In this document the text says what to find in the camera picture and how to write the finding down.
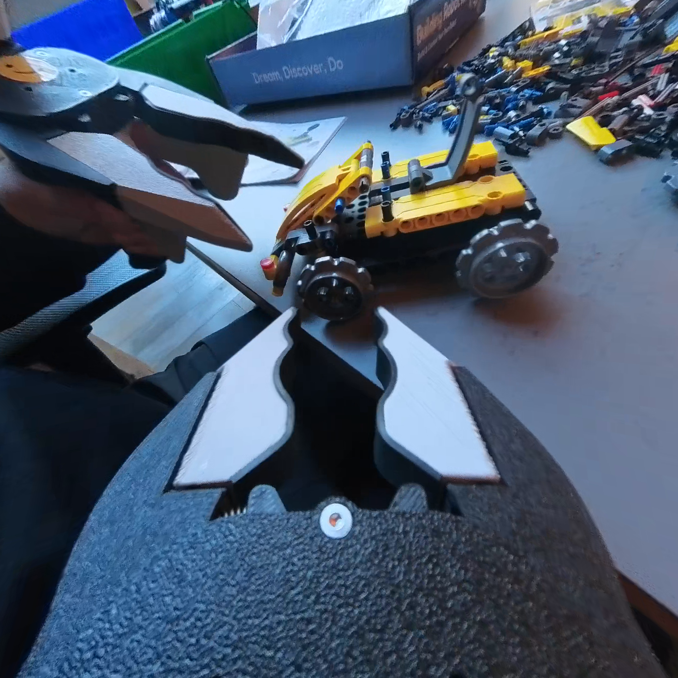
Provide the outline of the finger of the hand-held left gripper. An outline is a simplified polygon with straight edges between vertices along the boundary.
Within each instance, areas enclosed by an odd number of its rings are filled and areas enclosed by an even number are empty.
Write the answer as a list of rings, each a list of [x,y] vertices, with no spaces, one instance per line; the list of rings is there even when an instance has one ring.
[[[253,243],[219,201],[161,172],[131,138],[68,132],[48,139],[58,150],[114,183],[121,209],[153,240],[162,258],[182,263],[187,239],[250,252]]]
[[[130,138],[137,149],[157,166],[188,167],[217,199],[230,201],[237,196],[250,156],[297,170],[306,163],[260,125],[210,100],[149,84],[134,98],[137,122]]]

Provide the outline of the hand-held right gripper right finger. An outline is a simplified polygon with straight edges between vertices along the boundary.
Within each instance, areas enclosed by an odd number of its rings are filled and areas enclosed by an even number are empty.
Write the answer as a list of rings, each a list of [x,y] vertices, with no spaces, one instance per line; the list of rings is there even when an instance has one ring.
[[[384,392],[376,430],[397,459],[447,484],[497,484],[499,470],[453,365],[384,307],[375,310],[377,377]]]

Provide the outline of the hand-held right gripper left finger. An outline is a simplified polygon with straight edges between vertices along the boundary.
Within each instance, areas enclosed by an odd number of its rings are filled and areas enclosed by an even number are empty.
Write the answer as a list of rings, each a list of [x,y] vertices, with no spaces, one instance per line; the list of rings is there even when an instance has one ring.
[[[296,309],[287,309],[218,370],[174,489],[236,483],[290,439],[294,404],[281,366],[292,348],[290,324],[296,315]]]

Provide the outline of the yellow black brick toy car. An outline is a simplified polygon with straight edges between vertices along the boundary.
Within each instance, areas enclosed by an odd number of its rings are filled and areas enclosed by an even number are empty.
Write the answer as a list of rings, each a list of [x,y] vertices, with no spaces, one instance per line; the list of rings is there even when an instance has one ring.
[[[271,253],[260,261],[282,296],[296,259],[302,308],[326,321],[360,314],[371,273],[392,264],[453,255],[457,284],[478,298],[511,297],[539,283],[559,243],[536,199],[492,142],[475,143],[483,86],[462,75],[460,123],[447,152],[392,163],[363,143],[310,180],[289,203]]]

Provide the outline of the person's left hand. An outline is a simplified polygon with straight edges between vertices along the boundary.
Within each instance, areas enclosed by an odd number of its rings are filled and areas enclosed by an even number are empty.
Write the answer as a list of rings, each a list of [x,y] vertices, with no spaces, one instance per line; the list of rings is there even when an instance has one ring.
[[[171,256],[122,210],[79,189],[33,181],[7,159],[1,160],[1,208],[20,224],[49,236],[117,246],[135,256]]]

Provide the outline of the blue board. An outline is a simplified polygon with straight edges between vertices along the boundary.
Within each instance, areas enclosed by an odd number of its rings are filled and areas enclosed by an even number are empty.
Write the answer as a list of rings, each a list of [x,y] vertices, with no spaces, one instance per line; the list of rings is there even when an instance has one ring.
[[[142,41],[124,1],[79,1],[12,30],[27,49],[57,47],[106,61]]]

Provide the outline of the green board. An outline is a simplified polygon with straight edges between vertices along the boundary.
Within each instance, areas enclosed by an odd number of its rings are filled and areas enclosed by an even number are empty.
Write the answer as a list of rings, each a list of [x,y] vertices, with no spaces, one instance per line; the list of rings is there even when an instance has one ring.
[[[107,60],[113,66],[164,78],[223,104],[210,55],[256,30],[246,1],[219,1],[196,10]]]

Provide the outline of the instruction booklet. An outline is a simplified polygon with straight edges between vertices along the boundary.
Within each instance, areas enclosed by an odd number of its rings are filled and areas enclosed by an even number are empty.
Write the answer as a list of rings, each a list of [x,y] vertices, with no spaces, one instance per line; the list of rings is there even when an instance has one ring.
[[[302,123],[253,121],[260,131],[296,151],[304,159],[304,166],[296,169],[250,155],[243,173],[242,187],[298,183],[345,121],[345,116]]]

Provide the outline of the dark blue cardboard box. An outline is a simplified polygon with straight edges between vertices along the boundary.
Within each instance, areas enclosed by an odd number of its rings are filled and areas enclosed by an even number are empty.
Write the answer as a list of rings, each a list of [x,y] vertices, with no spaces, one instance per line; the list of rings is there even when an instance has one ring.
[[[256,32],[208,57],[225,101],[251,106],[412,85],[473,28],[486,1],[412,1],[406,14],[256,48]]]

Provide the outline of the wooden plank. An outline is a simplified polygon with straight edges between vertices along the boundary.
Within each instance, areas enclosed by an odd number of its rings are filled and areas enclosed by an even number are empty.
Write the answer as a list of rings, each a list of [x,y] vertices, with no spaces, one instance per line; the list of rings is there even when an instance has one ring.
[[[143,361],[107,343],[93,333],[88,336],[88,340],[129,380],[139,380],[155,373],[155,370]]]

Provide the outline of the grey office chair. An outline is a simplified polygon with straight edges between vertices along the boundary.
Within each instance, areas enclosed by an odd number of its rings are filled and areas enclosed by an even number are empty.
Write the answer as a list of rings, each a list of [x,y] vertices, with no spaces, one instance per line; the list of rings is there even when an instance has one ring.
[[[166,273],[165,260],[133,258],[133,261],[149,263],[150,267],[133,267],[128,255],[120,251],[91,272],[80,291],[4,330],[1,333],[1,362],[6,363],[37,347],[43,340],[55,340],[87,329],[95,320]]]

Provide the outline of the silver plastic bag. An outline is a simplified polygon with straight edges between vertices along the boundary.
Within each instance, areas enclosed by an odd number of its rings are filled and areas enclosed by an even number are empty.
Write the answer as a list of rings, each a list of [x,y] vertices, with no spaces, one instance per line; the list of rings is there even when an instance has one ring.
[[[260,1],[256,48],[400,16],[410,5],[411,1]]]

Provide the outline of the person's legs in dark pants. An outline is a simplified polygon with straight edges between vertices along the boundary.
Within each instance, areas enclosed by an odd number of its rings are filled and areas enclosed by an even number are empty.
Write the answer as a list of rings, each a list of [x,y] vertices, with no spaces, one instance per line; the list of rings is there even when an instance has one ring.
[[[1,369],[2,677],[16,676],[29,654],[73,545],[123,463],[202,377],[271,322],[251,309],[123,388]]]

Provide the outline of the yellow curved brick panel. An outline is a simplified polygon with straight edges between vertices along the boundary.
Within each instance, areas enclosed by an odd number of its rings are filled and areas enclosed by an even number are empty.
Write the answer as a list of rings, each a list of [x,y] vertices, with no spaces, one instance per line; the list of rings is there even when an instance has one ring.
[[[581,117],[568,123],[565,130],[592,151],[614,144],[617,140],[609,129],[600,126],[592,116]]]

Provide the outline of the pile of small brick parts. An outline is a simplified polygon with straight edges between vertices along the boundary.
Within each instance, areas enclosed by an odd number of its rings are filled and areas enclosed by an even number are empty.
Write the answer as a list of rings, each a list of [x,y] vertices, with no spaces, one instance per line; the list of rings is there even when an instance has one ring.
[[[592,116],[617,139],[594,151],[604,164],[664,153],[677,162],[676,1],[538,1],[499,41],[438,68],[390,130],[439,122],[453,136],[464,75],[482,87],[476,134],[508,155],[528,157]]]

